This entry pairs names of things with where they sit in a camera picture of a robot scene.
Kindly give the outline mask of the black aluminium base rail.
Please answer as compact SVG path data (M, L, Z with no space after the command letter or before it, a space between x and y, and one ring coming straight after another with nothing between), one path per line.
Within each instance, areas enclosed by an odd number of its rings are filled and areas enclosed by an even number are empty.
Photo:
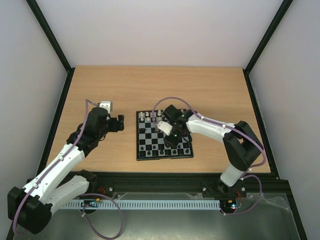
M93 172L97 176L96 188L88 193L104 193L108 197L124 193L203 193L205 197L225 198L217 189L220 173L138 173L138 172ZM283 180L273 173L253 173L262 186L262 192L280 193L292 196L288 180ZM259 183L254 177L239 180L228 194L236 191L245 196L246 193L258 193Z

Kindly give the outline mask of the black frame post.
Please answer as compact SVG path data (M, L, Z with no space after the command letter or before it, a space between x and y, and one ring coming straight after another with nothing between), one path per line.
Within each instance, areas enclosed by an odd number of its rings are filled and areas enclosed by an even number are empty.
M275 33L276 29L278 28L279 24L281 23L282 19L286 15L292 3L293 3L293 0L283 0L281 2L277 12L275 13L274 17L272 18L272 21L270 22L268 28L266 29L261 41L259 42L246 68L244 69L244 72L246 74L249 75L250 72L253 70L255 64L259 60L260 56L262 55L267 44L269 43L270 39L272 38L273 34Z
M52 46L54 52L56 53L58 59L60 60L63 68L69 74L73 71L69 61L67 60L57 38L55 37L46 17L44 16L39 4L36 0L26 0L30 10L32 11L34 17L36 18L37 22L39 23L42 31L44 32L45 36L47 37L50 45Z

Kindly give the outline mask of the black right frame post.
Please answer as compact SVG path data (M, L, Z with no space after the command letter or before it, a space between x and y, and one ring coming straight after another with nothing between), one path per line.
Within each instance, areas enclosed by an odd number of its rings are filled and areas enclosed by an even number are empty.
M277 12L275 13L274 17L272 18L272 21L270 22L268 28L266 29L261 41L259 42L246 68L244 69L244 72L246 74L249 75L250 72L253 70L255 64L259 60L260 56L262 55L267 44L269 43L270 39L272 38L273 34L275 33L276 29L278 28L279 24L281 23L282 19L286 15L292 3L293 3L293 0L283 0L281 2Z

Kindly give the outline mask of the black and grey chessboard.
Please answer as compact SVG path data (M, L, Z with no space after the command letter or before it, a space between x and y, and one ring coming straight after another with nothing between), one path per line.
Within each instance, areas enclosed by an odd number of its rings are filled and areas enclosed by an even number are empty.
M140 118L140 112L144 113L144 118ZM150 161L161 159L185 159L193 158L193 146L191 135L187 135L187 140L180 143L177 148L169 148L164 144L165 134L157 130L152 121L151 110L141 110L136 112L136 160ZM158 155L153 156L153 150L158 150Z

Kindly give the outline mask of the black left frame post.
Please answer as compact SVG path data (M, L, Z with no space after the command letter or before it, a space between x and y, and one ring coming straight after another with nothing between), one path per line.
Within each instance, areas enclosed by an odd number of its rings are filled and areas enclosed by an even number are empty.
M67 60L57 38L55 37L46 17L44 16L39 4L36 0L26 0L30 10L32 11L34 17L36 18L37 22L39 23L42 31L44 32L45 36L47 37L50 45L52 46L54 52L56 53L58 59L60 60L63 68L69 74L73 71L69 61Z

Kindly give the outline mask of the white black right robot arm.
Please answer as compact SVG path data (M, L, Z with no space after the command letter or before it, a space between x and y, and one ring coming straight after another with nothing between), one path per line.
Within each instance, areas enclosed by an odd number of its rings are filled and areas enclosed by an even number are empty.
M164 133L164 144L167 147L176 148L179 141L188 134L206 136L224 145L229 165L220 175L218 183L218 191L224 196L235 191L235 183L244 177L264 152L263 145L245 121L217 121L191 109L181 112L173 105L168 106L163 115L166 121L159 121L156 127Z

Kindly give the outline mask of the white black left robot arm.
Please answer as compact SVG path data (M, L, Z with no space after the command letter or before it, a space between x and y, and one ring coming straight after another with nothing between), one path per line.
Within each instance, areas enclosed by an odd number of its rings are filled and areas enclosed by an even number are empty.
M38 234L52 216L72 199L96 193L98 177L81 170L62 183L71 170L94 150L108 133L124 130L123 115L111 117L109 110L94 107L86 111L83 123L66 140L55 159L24 187L13 187L7 195L8 218L18 226Z

